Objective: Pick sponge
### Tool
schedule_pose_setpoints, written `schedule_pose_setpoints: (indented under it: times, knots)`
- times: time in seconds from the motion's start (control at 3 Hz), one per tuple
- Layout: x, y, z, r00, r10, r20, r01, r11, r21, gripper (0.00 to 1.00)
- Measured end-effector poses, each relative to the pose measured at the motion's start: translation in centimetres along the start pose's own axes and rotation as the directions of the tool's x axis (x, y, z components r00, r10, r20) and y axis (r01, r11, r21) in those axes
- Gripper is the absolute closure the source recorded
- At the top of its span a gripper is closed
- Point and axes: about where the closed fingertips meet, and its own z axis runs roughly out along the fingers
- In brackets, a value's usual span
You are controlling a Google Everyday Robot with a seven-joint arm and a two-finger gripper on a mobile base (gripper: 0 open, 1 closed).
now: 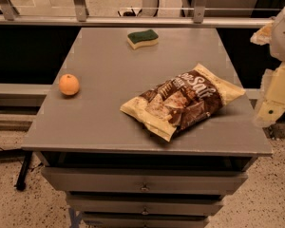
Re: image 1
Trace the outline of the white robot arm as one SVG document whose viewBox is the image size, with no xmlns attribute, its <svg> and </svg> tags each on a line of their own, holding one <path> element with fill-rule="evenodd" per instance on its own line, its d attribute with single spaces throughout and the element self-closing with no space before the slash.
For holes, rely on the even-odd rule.
<svg viewBox="0 0 285 228">
<path fill-rule="evenodd" d="M 255 124 L 268 127 L 285 113 L 285 7 L 270 23 L 255 32 L 250 41 L 267 45 L 270 56 L 279 62 L 275 69 L 264 71 L 255 106 Z"/>
</svg>

